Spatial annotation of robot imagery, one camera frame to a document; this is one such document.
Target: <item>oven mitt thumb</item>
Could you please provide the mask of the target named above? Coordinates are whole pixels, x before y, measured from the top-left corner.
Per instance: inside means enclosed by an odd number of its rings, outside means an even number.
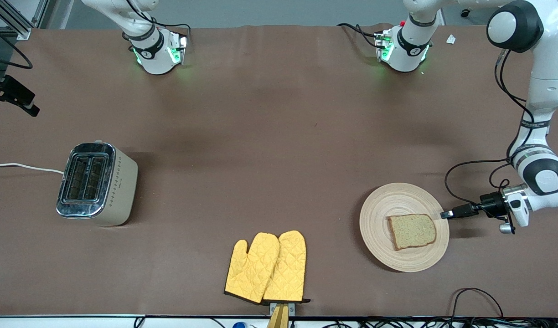
[[[304,299],[304,276],[306,247],[299,231],[288,231],[279,237],[279,258],[267,290],[265,303],[306,303]]]
[[[237,241],[232,251],[224,293],[259,304],[279,256],[279,240],[271,233],[258,233],[247,251],[246,241]]]

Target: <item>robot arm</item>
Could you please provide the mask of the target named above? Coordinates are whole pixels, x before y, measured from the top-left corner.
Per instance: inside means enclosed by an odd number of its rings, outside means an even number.
[[[158,0],[83,0],[83,3],[121,27],[133,44],[137,62],[148,73],[164,74],[183,62],[186,37],[157,27],[146,14],[157,6]]]
[[[461,4],[469,8],[499,7],[511,0],[403,0],[409,15],[397,25],[377,35],[377,58],[400,72],[415,70],[425,60],[429,42],[439,26],[437,12],[442,6]]]
[[[529,94],[518,136],[508,148],[510,164],[523,184],[482,195],[481,207],[494,216],[510,210],[519,226],[528,226],[531,211],[558,207],[558,156],[546,137],[558,109],[558,0],[516,0],[492,15],[487,35],[492,44],[514,52],[532,50]],[[463,205],[442,217],[465,217],[481,210]],[[501,225],[509,233],[512,228]]]

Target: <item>table surface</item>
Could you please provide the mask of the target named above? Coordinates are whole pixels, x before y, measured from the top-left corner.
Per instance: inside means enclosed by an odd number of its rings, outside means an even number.
[[[267,313],[223,295],[233,245],[296,229],[312,299],[298,315],[447,315],[457,289],[479,287],[507,316],[558,316],[558,208],[515,236],[485,216],[452,221],[445,256],[423,272],[387,269],[362,241],[360,209],[378,186],[412,183],[458,205],[448,168],[502,158],[518,129],[483,27],[440,27],[434,43],[398,73],[339,27],[198,29],[188,65],[152,76],[117,31],[33,31],[19,45],[34,69],[9,74],[41,112],[1,106],[0,163],[62,169],[75,145],[102,139],[139,164],[139,183],[129,222],[100,228],[56,214],[60,175],[0,168],[0,314]],[[511,56],[515,94],[530,69],[531,54]],[[558,151],[558,113],[550,132]],[[494,167],[450,184],[476,199],[493,191]],[[519,183],[511,168],[502,176]],[[457,314],[496,308],[467,294]]]

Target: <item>silver toaster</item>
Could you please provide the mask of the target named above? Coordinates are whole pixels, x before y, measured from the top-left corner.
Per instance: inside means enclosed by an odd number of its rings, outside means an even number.
[[[100,140],[81,143],[68,158],[56,212],[63,218],[98,226],[119,226],[131,213],[137,164]]]

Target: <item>oven mitt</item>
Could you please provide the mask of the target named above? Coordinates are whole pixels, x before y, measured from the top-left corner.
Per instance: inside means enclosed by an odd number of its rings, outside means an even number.
[[[305,276],[305,239],[299,231],[288,231],[279,237],[279,258],[267,289],[265,302],[303,303]]]
[[[237,241],[232,251],[224,293],[261,303],[279,256],[279,240],[271,233],[258,233],[247,251],[246,241]]]

